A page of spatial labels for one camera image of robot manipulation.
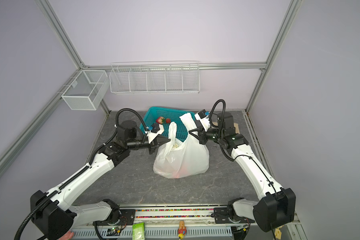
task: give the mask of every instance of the gray marble tabletop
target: gray marble tabletop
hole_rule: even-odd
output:
[[[230,111],[240,133],[253,144],[241,111]],[[116,112],[111,112],[96,146],[107,141],[114,132]],[[130,112],[120,114],[120,122],[132,119],[140,125],[138,118]],[[147,149],[131,151],[121,164],[101,176],[75,201],[75,204],[91,204],[111,199],[118,204],[226,204],[244,197],[257,200],[249,179],[236,162],[227,160],[218,145],[209,141],[209,169],[180,179],[167,179],[153,171],[156,152]]]

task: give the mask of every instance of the green tissue package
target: green tissue package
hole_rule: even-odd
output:
[[[143,222],[132,226],[132,240],[145,240]]]

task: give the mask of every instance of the white label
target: white label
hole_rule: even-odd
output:
[[[73,81],[73,83],[72,83],[72,87],[75,88],[76,85],[77,85],[77,81],[75,80],[75,81]]]

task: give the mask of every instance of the red fruit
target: red fruit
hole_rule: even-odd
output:
[[[156,119],[156,122],[157,122],[158,124],[163,124],[163,123],[165,122],[165,118],[164,118],[164,117],[158,117],[158,118]]]

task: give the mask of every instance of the white wire basket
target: white wire basket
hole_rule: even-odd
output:
[[[109,81],[104,70],[81,70],[61,97],[72,110],[96,110]]]
[[[198,62],[112,63],[110,91],[115,94],[199,93]]]

